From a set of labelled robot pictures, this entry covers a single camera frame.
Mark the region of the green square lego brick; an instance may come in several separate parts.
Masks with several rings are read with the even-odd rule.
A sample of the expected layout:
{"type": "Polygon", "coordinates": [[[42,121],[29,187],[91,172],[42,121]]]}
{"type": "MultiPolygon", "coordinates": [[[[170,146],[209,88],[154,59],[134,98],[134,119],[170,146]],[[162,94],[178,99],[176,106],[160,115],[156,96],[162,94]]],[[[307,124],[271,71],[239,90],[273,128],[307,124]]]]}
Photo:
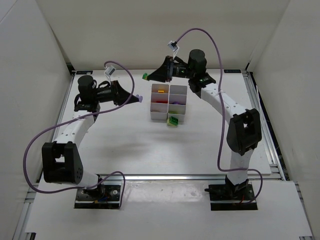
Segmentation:
{"type": "Polygon", "coordinates": [[[147,73],[144,73],[144,74],[142,75],[142,79],[143,79],[143,80],[146,80],[146,81],[149,81],[149,75],[148,75],[147,73]]]}

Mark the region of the lilac green red lego stack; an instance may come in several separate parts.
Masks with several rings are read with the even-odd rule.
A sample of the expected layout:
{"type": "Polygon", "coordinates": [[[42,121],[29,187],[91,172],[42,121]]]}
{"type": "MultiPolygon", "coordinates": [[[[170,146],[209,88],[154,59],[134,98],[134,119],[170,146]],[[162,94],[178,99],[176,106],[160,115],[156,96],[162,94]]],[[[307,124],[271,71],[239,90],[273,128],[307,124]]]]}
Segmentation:
{"type": "Polygon", "coordinates": [[[136,95],[135,96],[138,99],[138,102],[141,103],[143,101],[143,96],[142,95],[136,95]]]}

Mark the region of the red curved base lego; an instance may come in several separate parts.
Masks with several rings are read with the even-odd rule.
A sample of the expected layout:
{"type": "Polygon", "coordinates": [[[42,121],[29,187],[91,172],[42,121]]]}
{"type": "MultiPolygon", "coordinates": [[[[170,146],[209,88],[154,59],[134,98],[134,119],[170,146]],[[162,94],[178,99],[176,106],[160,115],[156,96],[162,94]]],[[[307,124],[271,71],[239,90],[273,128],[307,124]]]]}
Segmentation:
{"type": "Polygon", "coordinates": [[[156,100],[156,101],[153,101],[153,103],[168,104],[168,101],[166,101],[166,100],[156,100]]]}

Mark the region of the green and lime lego stack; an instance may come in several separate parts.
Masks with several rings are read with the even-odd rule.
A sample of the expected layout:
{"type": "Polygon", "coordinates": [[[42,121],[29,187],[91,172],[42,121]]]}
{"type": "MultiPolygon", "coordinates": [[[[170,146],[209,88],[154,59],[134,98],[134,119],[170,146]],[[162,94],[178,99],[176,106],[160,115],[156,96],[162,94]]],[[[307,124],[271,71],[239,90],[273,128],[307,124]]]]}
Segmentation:
{"type": "Polygon", "coordinates": [[[168,119],[167,119],[167,125],[168,126],[171,126],[171,127],[176,127],[178,126],[179,124],[179,119],[176,118],[176,117],[173,117],[173,116],[170,116],[168,119]]]}

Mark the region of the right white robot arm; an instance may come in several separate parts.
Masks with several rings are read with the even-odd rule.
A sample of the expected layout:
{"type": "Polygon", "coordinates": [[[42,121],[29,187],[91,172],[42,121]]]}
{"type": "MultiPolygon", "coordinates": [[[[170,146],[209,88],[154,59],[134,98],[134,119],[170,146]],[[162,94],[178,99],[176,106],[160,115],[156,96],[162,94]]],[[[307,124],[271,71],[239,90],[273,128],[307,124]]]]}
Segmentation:
{"type": "Polygon", "coordinates": [[[249,184],[248,171],[251,157],[262,140],[260,113],[237,103],[221,90],[219,84],[207,72],[207,59],[200,49],[190,51],[188,61],[166,56],[163,64],[143,79],[161,83],[172,78],[187,78],[190,90],[210,104],[222,116],[222,141],[231,149],[230,167],[226,173],[221,193],[230,198],[245,191],[249,184]]]}

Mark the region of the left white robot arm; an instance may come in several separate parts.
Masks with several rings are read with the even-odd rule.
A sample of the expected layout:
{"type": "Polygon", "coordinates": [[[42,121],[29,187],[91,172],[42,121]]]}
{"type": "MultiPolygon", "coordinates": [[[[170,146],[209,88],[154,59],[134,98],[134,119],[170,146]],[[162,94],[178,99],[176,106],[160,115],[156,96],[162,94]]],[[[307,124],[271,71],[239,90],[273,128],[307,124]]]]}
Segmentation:
{"type": "Polygon", "coordinates": [[[92,76],[83,75],[77,82],[79,93],[74,99],[74,121],[67,124],[53,142],[42,146],[43,176],[46,183],[82,188],[85,194],[98,199],[105,193],[99,183],[101,177],[84,169],[78,147],[96,122],[101,103],[113,102],[119,107],[140,103],[143,97],[130,94],[117,80],[97,84],[92,76]]]}

